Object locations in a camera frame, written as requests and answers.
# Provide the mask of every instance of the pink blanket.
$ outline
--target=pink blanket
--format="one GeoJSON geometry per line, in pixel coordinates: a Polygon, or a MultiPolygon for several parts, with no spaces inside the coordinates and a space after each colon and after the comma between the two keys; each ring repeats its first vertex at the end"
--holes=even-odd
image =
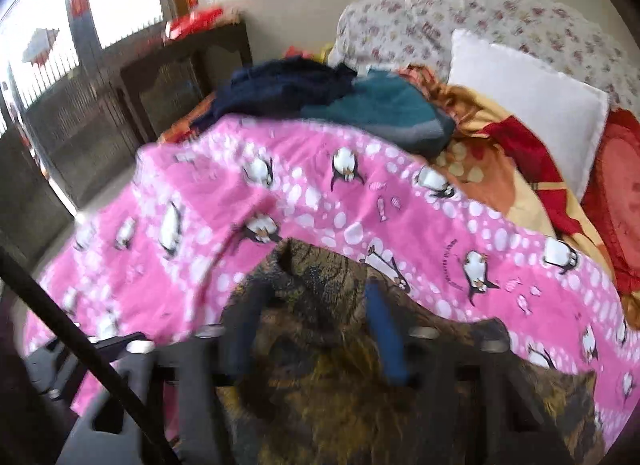
{"type": "MultiPolygon", "coordinates": [[[[591,259],[349,128],[228,116],[196,143],[142,148],[133,183],[78,228],[41,284],[89,336],[167,343],[215,322],[286,237],[366,261],[442,317],[499,317],[534,363],[594,369],[608,445],[638,402],[638,336],[591,259]]],[[[28,350],[48,337],[31,316],[28,350]]]]}

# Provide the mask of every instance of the camouflage fabric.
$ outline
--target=camouflage fabric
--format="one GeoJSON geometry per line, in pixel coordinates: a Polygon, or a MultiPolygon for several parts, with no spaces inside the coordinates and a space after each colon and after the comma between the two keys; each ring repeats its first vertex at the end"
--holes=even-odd
{"type": "MultiPolygon", "coordinates": [[[[415,391],[389,385],[366,325],[365,283],[415,319],[468,345],[509,343],[497,319],[456,323],[412,301],[380,272],[342,255],[287,239],[246,276],[222,314],[264,286],[276,301],[262,313],[254,364],[234,387],[220,387],[239,465],[405,464],[415,391]]],[[[594,421],[595,374],[564,375],[513,353],[514,366],[556,422],[576,463],[597,463],[604,442],[594,421]]],[[[464,387],[459,409],[464,409],[464,387]]],[[[464,463],[465,426],[459,424],[451,463],[464,463]]]]}

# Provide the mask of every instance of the white pillow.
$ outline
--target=white pillow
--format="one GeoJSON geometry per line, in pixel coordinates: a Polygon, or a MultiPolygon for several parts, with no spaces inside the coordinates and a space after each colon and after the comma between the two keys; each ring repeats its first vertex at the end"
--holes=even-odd
{"type": "Polygon", "coordinates": [[[476,90],[513,113],[542,140],[582,199],[607,122],[605,92],[467,30],[453,32],[449,84],[476,90]]]}

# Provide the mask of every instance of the black rod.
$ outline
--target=black rod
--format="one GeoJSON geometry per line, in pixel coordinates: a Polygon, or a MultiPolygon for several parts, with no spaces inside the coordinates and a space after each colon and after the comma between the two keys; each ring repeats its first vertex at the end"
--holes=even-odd
{"type": "Polygon", "coordinates": [[[98,354],[84,333],[14,258],[0,246],[0,279],[49,327],[78,360],[91,371],[104,388],[119,402],[156,448],[166,465],[180,465],[162,430],[151,420],[140,398],[122,380],[118,372],[98,354]]]}

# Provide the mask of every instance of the teal cloth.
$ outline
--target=teal cloth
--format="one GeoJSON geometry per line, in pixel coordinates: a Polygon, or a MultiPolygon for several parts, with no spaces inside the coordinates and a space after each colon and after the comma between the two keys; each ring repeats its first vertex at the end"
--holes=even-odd
{"type": "Polygon", "coordinates": [[[365,129],[410,151],[437,156],[449,143],[454,121],[395,73],[370,71],[353,92],[328,106],[303,106],[302,116],[365,129]]]}

